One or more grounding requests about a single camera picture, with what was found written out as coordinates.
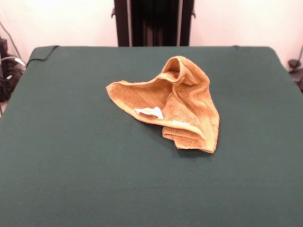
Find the orange towel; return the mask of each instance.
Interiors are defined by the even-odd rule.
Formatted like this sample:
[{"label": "orange towel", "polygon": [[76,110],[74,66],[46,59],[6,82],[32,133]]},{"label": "orange towel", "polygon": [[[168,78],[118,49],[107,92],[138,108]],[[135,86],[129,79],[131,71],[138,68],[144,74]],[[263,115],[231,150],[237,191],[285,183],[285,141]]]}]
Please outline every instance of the orange towel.
[{"label": "orange towel", "polygon": [[209,92],[209,78],[189,59],[170,58],[148,82],[107,86],[112,101],[139,121],[163,125],[163,137],[177,148],[214,153],[219,114]]}]

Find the crumpled towel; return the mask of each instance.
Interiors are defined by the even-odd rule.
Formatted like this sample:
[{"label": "crumpled towel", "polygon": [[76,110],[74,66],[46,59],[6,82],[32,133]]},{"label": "crumpled towel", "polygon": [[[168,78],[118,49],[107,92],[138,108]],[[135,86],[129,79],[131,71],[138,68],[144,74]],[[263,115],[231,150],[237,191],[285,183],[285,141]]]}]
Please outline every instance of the crumpled towel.
[{"label": "crumpled towel", "polygon": [[219,113],[209,92],[210,80],[192,61],[170,58],[148,82],[119,81],[107,86],[111,100],[139,121],[162,125],[163,137],[177,148],[214,153]]}]

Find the black metal frame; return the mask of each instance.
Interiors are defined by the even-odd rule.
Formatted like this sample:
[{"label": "black metal frame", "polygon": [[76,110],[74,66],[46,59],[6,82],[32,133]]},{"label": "black metal frame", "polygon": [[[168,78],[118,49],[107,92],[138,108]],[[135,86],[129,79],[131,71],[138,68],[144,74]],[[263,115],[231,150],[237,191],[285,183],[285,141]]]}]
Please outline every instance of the black metal frame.
[{"label": "black metal frame", "polygon": [[[144,41],[143,18],[146,12],[142,10],[142,4],[150,4],[151,8],[159,8],[158,0],[130,0],[131,18],[132,18],[132,44],[133,46],[147,46]],[[177,0],[167,0],[170,11],[166,14],[166,20],[158,18],[159,15],[153,15],[152,29],[158,30],[161,24],[161,32],[165,33],[162,40],[153,38],[152,45],[176,46],[177,45],[177,24],[178,24],[178,3]],[[180,46],[189,45],[191,16],[194,7],[194,0],[183,0],[182,5],[182,22],[180,31]],[[117,36],[119,46],[130,46],[128,33],[128,16],[127,16],[127,0],[115,0],[115,16],[117,26]]]},{"label": "black metal frame", "polygon": [[115,16],[119,46],[129,46],[127,1],[115,0]]}]

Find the towel fold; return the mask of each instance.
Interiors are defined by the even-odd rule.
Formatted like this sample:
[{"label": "towel fold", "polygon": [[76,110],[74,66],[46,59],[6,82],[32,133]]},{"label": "towel fold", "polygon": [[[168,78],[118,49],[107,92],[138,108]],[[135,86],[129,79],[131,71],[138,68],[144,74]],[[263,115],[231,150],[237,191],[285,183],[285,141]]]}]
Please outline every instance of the towel fold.
[{"label": "towel fold", "polygon": [[148,82],[114,82],[111,100],[139,121],[162,125],[163,137],[177,148],[214,153],[219,114],[209,92],[210,80],[192,61],[170,58],[162,72]]}]

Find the white cable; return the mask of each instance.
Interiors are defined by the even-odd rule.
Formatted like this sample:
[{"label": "white cable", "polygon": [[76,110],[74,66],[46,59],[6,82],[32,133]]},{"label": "white cable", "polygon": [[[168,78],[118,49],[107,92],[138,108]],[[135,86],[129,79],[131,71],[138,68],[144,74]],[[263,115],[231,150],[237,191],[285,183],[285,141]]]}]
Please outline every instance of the white cable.
[{"label": "white cable", "polygon": [[5,57],[5,58],[1,58],[1,61],[7,60],[7,59],[14,59],[16,62],[23,65],[24,67],[26,66],[26,64],[20,58],[18,58],[16,56],[9,56],[9,57]]}]

